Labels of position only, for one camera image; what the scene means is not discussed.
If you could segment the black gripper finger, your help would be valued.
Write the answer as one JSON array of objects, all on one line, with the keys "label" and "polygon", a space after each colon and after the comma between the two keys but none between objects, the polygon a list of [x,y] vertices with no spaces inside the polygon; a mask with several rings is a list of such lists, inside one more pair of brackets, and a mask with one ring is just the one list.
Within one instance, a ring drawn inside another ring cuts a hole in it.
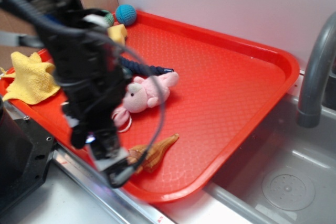
[{"label": "black gripper finger", "polygon": [[135,169],[133,165],[129,164],[126,158],[116,162],[103,171],[107,181],[112,188],[122,187],[131,176],[134,174]]}]

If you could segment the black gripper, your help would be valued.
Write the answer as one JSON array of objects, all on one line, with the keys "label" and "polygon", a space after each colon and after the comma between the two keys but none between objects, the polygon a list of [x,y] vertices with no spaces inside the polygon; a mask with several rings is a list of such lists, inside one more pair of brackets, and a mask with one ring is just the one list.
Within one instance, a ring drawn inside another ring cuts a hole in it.
[{"label": "black gripper", "polygon": [[111,114],[121,103],[130,78],[119,60],[119,49],[108,37],[99,9],[45,15],[35,27],[52,56],[53,76],[67,97],[62,111],[71,127],[71,143],[83,148],[89,134],[90,155],[96,168],[128,165]]}]

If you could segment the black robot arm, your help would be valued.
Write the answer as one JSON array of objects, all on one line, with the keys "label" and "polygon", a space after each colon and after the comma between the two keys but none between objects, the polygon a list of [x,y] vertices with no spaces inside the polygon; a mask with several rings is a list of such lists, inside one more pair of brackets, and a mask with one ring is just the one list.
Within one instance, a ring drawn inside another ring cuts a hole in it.
[{"label": "black robot arm", "polygon": [[121,147],[112,112],[125,96],[130,76],[120,51],[101,25],[85,21],[97,9],[76,9],[75,0],[1,0],[1,8],[29,22],[36,35],[13,35],[8,45],[44,48],[54,63],[53,81],[66,95],[62,112],[74,148],[87,147],[95,168],[113,188],[134,173]]}]

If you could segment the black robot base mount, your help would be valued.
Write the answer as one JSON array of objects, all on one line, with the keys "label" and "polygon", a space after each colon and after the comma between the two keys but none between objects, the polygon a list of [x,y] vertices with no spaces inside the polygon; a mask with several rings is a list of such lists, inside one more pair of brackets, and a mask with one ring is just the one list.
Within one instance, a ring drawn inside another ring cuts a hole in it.
[{"label": "black robot base mount", "polygon": [[1,215],[44,184],[55,138],[33,119],[12,119],[1,101]]}]

